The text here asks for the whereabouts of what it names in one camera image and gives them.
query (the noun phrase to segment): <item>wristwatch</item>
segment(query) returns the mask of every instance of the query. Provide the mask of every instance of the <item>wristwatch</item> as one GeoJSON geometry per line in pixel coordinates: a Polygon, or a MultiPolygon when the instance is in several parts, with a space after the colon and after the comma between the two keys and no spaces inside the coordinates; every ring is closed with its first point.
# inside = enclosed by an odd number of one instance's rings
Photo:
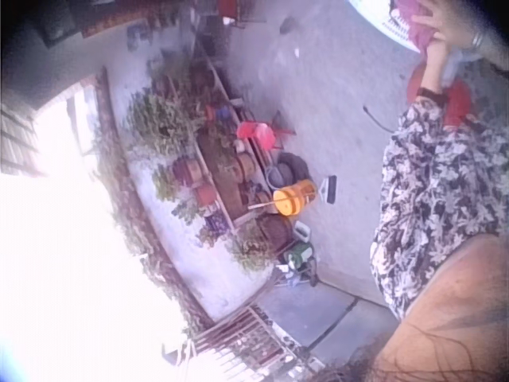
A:
{"type": "Polygon", "coordinates": [[[446,96],[445,94],[438,94],[426,88],[419,88],[419,90],[417,91],[417,95],[420,97],[426,97],[431,99],[439,107],[444,107],[447,101],[449,100],[449,97],[446,96]]]}

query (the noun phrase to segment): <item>metal gate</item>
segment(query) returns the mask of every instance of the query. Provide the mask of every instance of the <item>metal gate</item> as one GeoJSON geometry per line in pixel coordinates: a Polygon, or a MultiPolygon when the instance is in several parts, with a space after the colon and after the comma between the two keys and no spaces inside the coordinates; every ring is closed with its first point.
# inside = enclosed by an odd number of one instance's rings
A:
{"type": "MultiPolygon", "coordinates": [[[[214,368],[216,379],[219,374],[231,382],[273,380],[280,369],[287,372],[298,361],[253,306],[193,338],[192,347],[191,369],[214,368]]],[[[187,374],[182,380],[194,382],[187,374]]]]}

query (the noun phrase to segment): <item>white container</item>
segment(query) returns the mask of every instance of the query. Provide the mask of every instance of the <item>white container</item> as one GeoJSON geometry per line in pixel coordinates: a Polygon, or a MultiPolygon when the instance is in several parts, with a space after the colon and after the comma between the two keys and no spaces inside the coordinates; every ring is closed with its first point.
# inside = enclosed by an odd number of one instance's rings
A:
{"type": "Polygon", "coordinates": [[[300,241],[309,243],[311,240],[311,228],[297,220],[293,226],[293,235],[300,241]]]}

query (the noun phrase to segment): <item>stick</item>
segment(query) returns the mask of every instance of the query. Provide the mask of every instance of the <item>stick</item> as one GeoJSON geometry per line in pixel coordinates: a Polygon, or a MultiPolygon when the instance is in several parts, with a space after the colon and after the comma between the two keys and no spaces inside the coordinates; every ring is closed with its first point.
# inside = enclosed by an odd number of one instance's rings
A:
{"type": "MultiPolygon", "coordinates": [[[[315,195],[315,193],[306,193],[302,196],[303,197],[311,197],[312,195],[315,195]]],[[[267,205],[275,205],[279,201],[289,201],[290,199],[295,199],[296,197],[298,197],[298,195],[296,195],[295,197],[285,197],[283,199],[277,199],[276,201],[266,201],[265,203],[259,203],[257,205],[248,205],[247,209],[259,209],[259,208],[265,207],[267,205]]]]}

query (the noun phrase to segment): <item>red plastic chair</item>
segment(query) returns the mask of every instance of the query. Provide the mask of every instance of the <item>red plastic chair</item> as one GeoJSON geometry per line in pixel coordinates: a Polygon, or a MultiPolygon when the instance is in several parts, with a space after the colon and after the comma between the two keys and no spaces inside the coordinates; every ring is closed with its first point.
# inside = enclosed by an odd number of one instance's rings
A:
{"type": "Polygon", "coordinates": [[[266,22],[262,19],[246,19],[242,18],[241,0],[217,0],[217,10],[222,18],[232,18],[235,20],[233,26],[243,28],[241,22],[266,22]]]}
{"type": "Polygon", "coordinates": [[[271,124],[256,121],[243,121],[237,127],[237,138],[256,138],[258,144],[263,150],[283,149],[281,146],[276,146],[276,137],[281,135],[295,135],[295,131],[275,128],[278,116],[281,113],[278,111],[271,124]]]}

